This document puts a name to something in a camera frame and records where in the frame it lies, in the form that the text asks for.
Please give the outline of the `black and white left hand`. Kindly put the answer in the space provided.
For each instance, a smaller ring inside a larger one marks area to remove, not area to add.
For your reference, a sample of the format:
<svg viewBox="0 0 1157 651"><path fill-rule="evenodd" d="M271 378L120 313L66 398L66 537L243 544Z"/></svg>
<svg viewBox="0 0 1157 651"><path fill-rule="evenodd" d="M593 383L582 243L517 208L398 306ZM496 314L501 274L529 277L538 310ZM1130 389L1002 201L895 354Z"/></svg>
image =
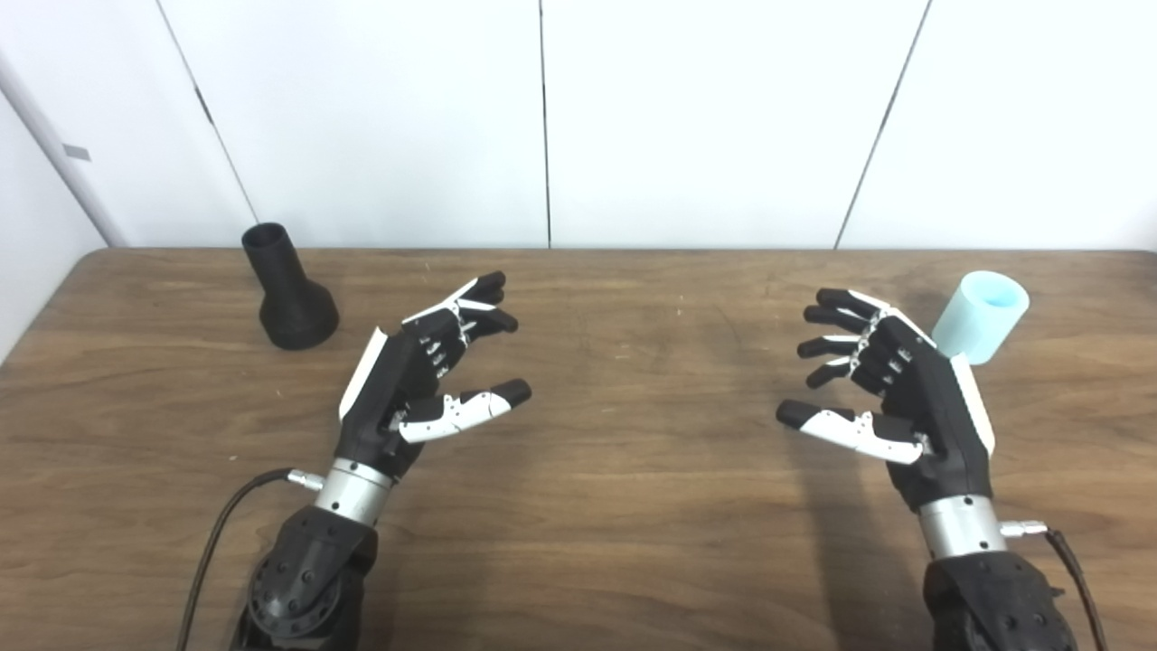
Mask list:
<svg viewBox="0 0 1157 651"><path fill-rule="evenodd" d="M487 423L530 399L524 379L458 395L439 391L471 343L518 330L499 306L504 284L502 271L491 272L410 315L392 335L373 330L339 404L334 463L315 506L373 527L426 442Z"/></svg>

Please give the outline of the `black and white right hand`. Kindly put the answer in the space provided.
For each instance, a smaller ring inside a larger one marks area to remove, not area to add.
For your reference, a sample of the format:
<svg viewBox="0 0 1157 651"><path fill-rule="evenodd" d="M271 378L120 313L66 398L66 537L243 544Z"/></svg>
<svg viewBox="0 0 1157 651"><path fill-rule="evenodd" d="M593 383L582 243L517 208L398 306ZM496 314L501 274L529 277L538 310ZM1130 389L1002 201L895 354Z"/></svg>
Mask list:
<svg viewBox="0 0 1157 651"><path fill-rule="evenodd" d="M994 429L970 363L900 309L852 289L819 289L804 318L839 328L798 346L801 358L823 358L806 387L852 380L880 406L856 413L784 400L778 420L886 463L934 560L1007 552L992 503Z"/></svg>

